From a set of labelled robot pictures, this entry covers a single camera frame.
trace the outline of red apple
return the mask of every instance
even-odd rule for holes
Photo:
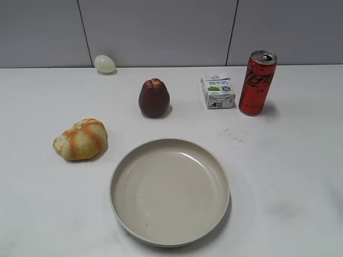
[[[159,79],[147,80],[139,94],[139,108],[151,118],[162,116],[169,107],[170,96],[166,85]]]

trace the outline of bread roll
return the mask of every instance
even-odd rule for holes
[[[54,140],[54,148],[66,160],[84,160],[97,155],[107,143],[102,122],[83,119]]]

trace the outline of plate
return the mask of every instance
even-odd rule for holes
[[[230,199],[219,161],[181,139],[145,143],[122,159],[110,183],[110,200],[121,225],[156,246],[177,247],[213,230]]]

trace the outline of coca-cola zero can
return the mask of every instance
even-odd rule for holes
[[[264,50],[251,54],[238,105],[242,113],[254,116],[262,112],[277,68],[277,59],[275,54]]]

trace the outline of plate rim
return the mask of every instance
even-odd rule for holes
[[[138,149],[139,147],[142,147],[143,145],[146,145],[148,143],[151,143],[151,142],[155,142],[155,141],[162,141],[162,140],[177,140],[177,141],[184,141],[184,142],[187,142],[187,143],[191,143],[197,147],[200,147],[201,149],[203,149],[204,151],[206,151],[208,154],[210,154],[214,159],[215,161],[218,163],[218,165],[220,166],[223,174],[224,174],[224,177],[225,177],[225,182],[226,182],[226,187],[227,187],[227,190],[228,190],[228,197],[227,197],[227,200],[226,200],[226,203],[225,203],[225,207],[224,207],[224,211],[222,212],[222,214],[220,215],[220,218],[218,219],[218,221],[216,222],[216,224],[207,232],[205,233],[204,235],[202,235],[201,237],[199,238],[196,238],[192,241],[188,241],[188,242],[185,242],[185,243],[182,243],[182,244],[171,244],[171,245],[165,245],[165,244],[159,244],[159,243],[156,243],[156,242],[153,242],[151,240],[148,240],[144,237],[141,237],[140,235],[136,234],[134,231],[132,231],[131,229],[129,229],[125,223],[120,219],[117,211],[115,210],[114,208],[114,205],[113,205],[113,201],[112,201],[112,196],[111,196],[111,188],[112,188],[112,183],[113,183],[113,180],[114,180],[114,175],[119,167],[119,165],[124,161],[124,159],[129,156],[133,151],[135,151],[136,149]],[[230,192],[230,184],[229,184],[229,179],[227,177],[227,174],[226,174],[226,170],[224,169],[223,165],[221,164],[221,162],[218,160],[218,158],[212,154],[208,149],[206,149],[205,147],[199,145],[198,143],[194,143],[190,140],[185,140],[185,139],[181,139],[181,138],[158,138],[158,139],[153,139],[153,140],[150,140],[150,141],[147,141],[145,143],[142,143],[140,144],[139,146],[131,149],[127,154],[124,155],[124,157],[122,157],[120,159],[120,161],[117,163],[114,171],[112,172],[112,175],[111,175],[111,179],[110,179],[110,183],[109,183],[109,188],[108,188],[108,193],[109,193],[109,201],[110,201],[110,205],[111,205],[111,208],[112,208],[112,211],[116,217],[116,219],[119,221],[120,225],[125,229],[125,231],[127,231],[130,235],[134,236],[135,238],[137,238],[138,240],[146,243],[146,244],[149,244],[149,245],[154,245],[154,246],[158,246],[158,247],[181,247],[181,246],[185,246],[185,245],[189,245],[189,244],[192,244],[196,241],[199,241],[201,240],[202,238],[206,237],[209,233],[211,233],[218,225],[219,223],[221,222],[221,220],[224,218],[225,216],[225,213],[227,212],[227,209],[228,209],[228,206],[229,206],[229,203],[230,203],[230,199],[231,199],[231,192]]]

